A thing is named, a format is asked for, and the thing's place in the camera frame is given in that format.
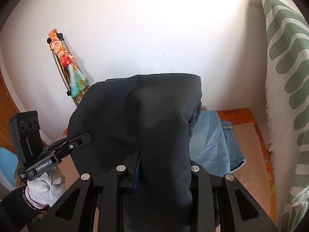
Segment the white glove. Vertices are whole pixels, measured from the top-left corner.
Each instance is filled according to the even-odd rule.
[[[50,171],[50,175],[43,173],[40,177],[27,182],[26,197],[36,208],[50,207],[66,191],[65,177],[58,167]]]

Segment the camera lens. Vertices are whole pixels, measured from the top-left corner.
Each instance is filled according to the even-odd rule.
[[[32,123],[32,119],[27,119],[27,127],[28,127],[28,129],[29,130],[32,130],[32,128],[33,128],[33,123]]]
[[[34,126],[38,126],[38,119],[37,119],[37,118],[34,118],[34,119],[33,119],[33,123],[34,123]]]
[[[24,121],[21,121],[21,123],[20,123],[20,130],[21,130],[22,132],[24,132],[24,131],[26,130],[26,125],[25,125],[25,122],[24,122]]]

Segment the light blue denim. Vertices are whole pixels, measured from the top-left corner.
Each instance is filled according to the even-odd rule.
[[[220,121],[216,111],[201,111],[189,150],[191,160],[217,176],[231,173],[246,162],[231,123]]]
[[[223,128],[216,111],[201,111],[189,144],[190,158],[208,173],[224,176],[230,173],[230,158]]]

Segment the orange patterned tablecloth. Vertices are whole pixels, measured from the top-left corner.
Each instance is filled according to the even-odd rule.
[[[246,124],[249,122],[253,122],[254,129],[259,137],[261,149],[263,152],[266,171],[268,173],[269,185],[270,185],[270,213],[269,216],[273,222],[276,219],[276,188],[275,188],[275,178],[273,175],[272,165],[270,163],[270,157],[268,151],[265,146],[265,142],[257,126],[257,123],[253,117],[253,114],[249,108],[242,108],[242,109],[234,109],[234,110],[227,110],[227,111],[218,111],[218,115],[220,119],[224,121],[230,121],[232,125],[240,125]]]

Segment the silver screw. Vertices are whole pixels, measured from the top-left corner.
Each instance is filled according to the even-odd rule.
[[[226,178],[228,181],[232,181],[233,179],[235,179],[234,175],[232,175],[232,174],[227,174],[227,175],[225,176],[225,178]]]
[[[90,175],[87,174],[87,173],[84,173],[84,174],[81,175],[80,178],[81,178],[83,181],[86,181],[86,180],[88,180],[88,179],[90,178]]]
[[[198,172],[200,170],[200,168],[198,166],[192,166],[191,167],[191,171],[193,172]]]
[[[117,171],[124,171],[126,169],[126,166],[124,165],[119,165],[118,167],[116,167]]]

